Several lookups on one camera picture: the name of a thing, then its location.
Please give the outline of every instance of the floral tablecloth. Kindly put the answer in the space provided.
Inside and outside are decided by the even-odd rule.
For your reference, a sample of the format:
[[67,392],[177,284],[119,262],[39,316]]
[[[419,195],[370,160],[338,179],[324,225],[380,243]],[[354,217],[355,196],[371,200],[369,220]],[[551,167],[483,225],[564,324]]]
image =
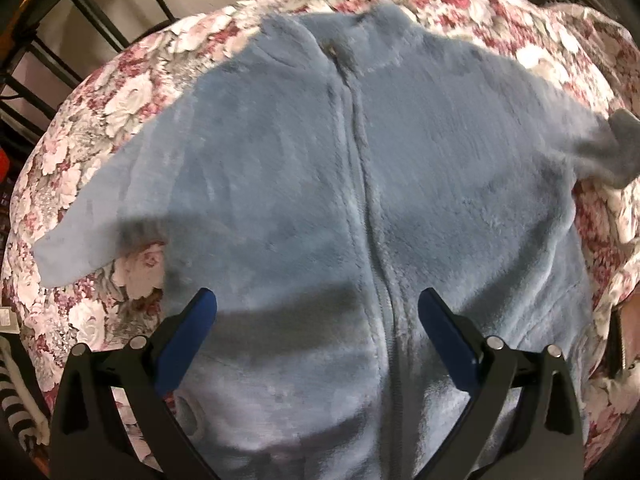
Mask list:
[[[158,325],[162,246],[120,258],[73,285],[44,289],[31,251],[34,241],[55,227],[82,186],[146,121],[201,73],[241,50],[266,13],[364,12],[376,1],[249,0],[190,16],[130,46],[60,107],[16,183],[2,263],[2,301],[20,317],[22,341],[51,406],[76,342],[92,350],[119,348]],[[541,9],[526,0],[390,1],[431,32],[517,59],[596,112],[626,107],[640,114],[640,53],[624,28],[594,10],[570,4]],[[623,190],[581,182],[575,202],[598,337],[585,392],[588,466],[640,397],[640,367],[616,380],[599,367],[611,309],[640,278],[640,181]],[[136,451],[148,457],[126,396],[116,396]]]

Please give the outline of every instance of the blue gripper pad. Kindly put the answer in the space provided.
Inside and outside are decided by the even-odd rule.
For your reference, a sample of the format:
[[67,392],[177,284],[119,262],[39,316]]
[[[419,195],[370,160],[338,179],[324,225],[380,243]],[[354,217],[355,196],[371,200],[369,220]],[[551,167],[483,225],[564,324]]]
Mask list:
[[420,294],[418,317],[456,388],[472,393],[479,386],[479,361],[482,355],[473,346],[479,341],[469,341],[465,336],[481,338],[475,327],[470,322],[465,323],[465,318],[453,314],[432,288]]
[[215,322],[217,311],[216,296],[208,288],[201,288],[183,311],[184,318],[156,359],[154,387],[160,397],[180,385]]

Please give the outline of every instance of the silver screw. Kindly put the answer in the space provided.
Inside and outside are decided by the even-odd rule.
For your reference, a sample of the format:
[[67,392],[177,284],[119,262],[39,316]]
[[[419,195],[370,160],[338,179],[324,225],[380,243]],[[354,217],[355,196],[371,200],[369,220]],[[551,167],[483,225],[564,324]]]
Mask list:
[[549,355],[551,355],[551,357],[561,357],[562,356],[562,350],[558,345],[549,345],[546,348],[546,351],[549,352]]
[[71,349],[71,353],[75,356],[79,356],[84,354],[85,350],[86,350],[86,345],[84,343],[78,343],[77,345],[74,345],[74,347]]
[[486,343],[489,348],[493,348],[494,350],[502,350],[504,348],[504,341],[500,339],[497,335],[491,335],[486,339]]
[[134,350],[140,350],[144,348],[146,345],[146,337],[143,335],[137,335],[131,341],[129,341],[129,346]]

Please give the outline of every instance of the red object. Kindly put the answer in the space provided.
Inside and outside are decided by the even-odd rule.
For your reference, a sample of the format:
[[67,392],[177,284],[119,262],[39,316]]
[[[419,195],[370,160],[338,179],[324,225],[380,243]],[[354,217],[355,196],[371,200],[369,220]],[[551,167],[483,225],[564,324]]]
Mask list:
[[6,174],[9,172],[9,157],[2,148],[0,148],[0,182],[6,178]]

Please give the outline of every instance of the black and white striped cloth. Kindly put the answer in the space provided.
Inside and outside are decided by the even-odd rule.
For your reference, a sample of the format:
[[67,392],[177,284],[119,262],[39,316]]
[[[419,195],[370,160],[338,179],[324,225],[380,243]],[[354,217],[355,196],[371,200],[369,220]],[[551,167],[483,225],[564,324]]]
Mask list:
[[29,412],[25,409],[20,397],[15,391],[14,384],[6,369],[0,352],[0,406],[9,428],[29,454],[36,446],[38,432]]

